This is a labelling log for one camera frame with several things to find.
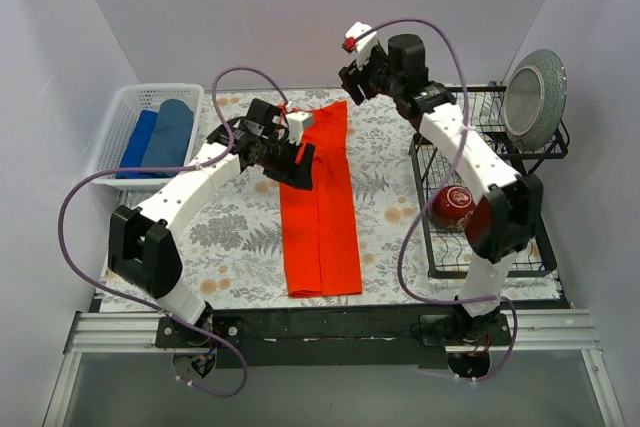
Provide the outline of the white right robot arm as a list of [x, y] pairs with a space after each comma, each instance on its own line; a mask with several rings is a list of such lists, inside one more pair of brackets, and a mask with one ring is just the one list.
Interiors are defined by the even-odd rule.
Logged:
[[469, 189], [475, 206], [465, 226], [472, 250], [465, 283], [438, 320], [421, 322], [422, 333], [439, 340], [475, 344], [497, 324], [501, 291], [516, 255], [535, 236], [543, 186], [500, 159], [470, 123], [449, 89], [429, 78], [426, 48], [414, 34], [399, 34], [381, 46], [376, 31], [355, 23], [345, 51], [354, 60], [339, 72], [343, 89], [356, 104], [378, 95], [429, 141]]

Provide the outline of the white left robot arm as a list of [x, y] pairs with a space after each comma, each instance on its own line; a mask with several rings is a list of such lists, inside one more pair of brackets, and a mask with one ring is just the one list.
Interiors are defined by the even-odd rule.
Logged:
[[226, 183], [259, 166], [268, 178], [294, 189], [313, 187], [313, 144], [304, 133], [311, 113], [255, 99], [230, 127], [217, 127], [189, 163], [135, 208], [121, 206], [110, 219], [107, 266], [180, 318], [178, 334], [193, 347], [213, 333], [211, 308], [187, 283], [176, 242], [188, 222]]

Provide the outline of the orange t shirt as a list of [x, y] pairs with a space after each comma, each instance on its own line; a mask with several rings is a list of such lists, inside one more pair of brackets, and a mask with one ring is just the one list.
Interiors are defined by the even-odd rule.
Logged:
[[363, 291], [346, 138], [345, 100], [313, 111], [303, 141], [315, 146], [313, 189], [282, 185], [284, 273], [294, 298], [359, 295]]

